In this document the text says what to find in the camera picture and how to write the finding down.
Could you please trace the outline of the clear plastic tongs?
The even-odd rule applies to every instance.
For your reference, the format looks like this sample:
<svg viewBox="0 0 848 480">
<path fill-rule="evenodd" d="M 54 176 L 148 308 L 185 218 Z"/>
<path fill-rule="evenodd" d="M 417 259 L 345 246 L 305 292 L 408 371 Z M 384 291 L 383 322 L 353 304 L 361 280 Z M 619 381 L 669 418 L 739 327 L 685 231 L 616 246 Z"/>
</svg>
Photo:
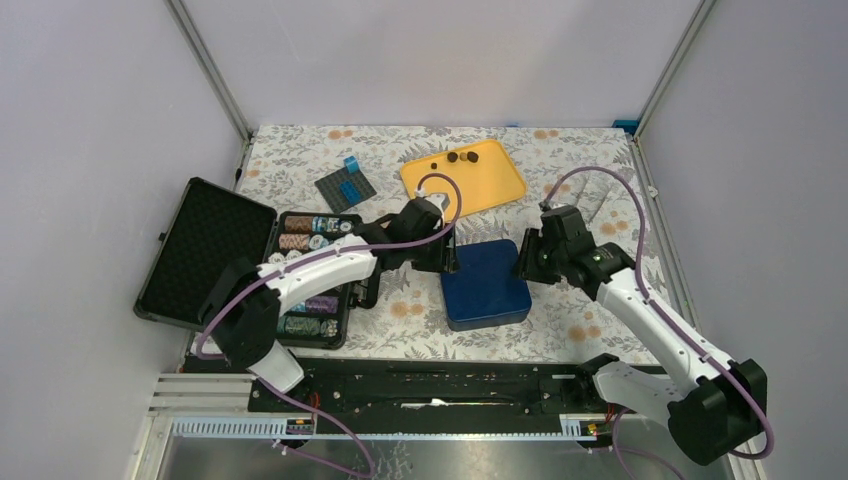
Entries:
<svg viewBox="0 0 848 480">
<path fill-rule="evenodd" d="M 588 223 L 599 213 L 614 186 L 615 181 L 606 177 L 589 176 L 586 178 L 577 194 L 576 206 Z"/>
</svg>

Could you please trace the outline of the blue tin lid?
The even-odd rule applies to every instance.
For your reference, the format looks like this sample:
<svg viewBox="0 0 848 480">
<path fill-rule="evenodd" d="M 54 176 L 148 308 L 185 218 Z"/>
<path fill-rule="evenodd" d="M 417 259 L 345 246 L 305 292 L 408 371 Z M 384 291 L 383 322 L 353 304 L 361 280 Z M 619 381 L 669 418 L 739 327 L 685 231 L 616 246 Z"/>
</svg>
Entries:
<svg viewBox="0 0 848 480">
<path fill-rule="evenodd" d="M 513 272 L 518 248 L 510 239 L 457 248 L 459 270 L 441 275 L 448 328 L 454 332 L 523 322 L 532 308 L 527 283 Z"/>
</svg>

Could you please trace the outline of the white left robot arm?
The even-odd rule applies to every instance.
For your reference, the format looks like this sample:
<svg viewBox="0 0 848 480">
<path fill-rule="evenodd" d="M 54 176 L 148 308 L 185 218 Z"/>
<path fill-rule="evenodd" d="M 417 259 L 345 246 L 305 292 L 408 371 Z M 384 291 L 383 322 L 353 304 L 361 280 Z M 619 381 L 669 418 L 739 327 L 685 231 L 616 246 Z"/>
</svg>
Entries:
<svg viewBox="0 0 848 480">
<path fill-rule="evenodd" d="M 360 225 L 294 260 L 233 262 L 201 308 L 204 329 L 195 340 L 194 355 L 223 359 L 248 371 L 272 390 L 282 408 L 301 409 L 311 387 L 301 365 L 276 338 L 281 315 L 337 286 L 378 278 L 418 260 L 426 245 L 452 230 L 454 225 L 443 220 L 449 205 L 445 193 L 425 194 L 410 200 L 400 213 Z"/>
</svg>

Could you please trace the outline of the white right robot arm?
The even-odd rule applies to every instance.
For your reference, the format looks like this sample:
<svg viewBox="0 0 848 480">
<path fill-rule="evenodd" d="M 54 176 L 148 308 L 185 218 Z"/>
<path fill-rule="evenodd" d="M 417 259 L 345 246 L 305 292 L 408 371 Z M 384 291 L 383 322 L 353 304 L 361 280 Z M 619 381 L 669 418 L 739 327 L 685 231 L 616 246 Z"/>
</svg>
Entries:
<svg viewBox="0 0 848 480">
<path fill-rule="evenodd" d="M 737 362 L 703 338 L 652 292 L 621 247 L 596 244 L 577 208 L 546 207 L 541 222 L 525 232 L 517 275 L 582 290 L 623 322 L 667 375 L 660 379 L 599 355 L 583 364 L 573 386 L 579 407 L 629 408 L 665 426 L 702 466 L 767 432 L 767 376 L 755 361 Z"/>
</svg>

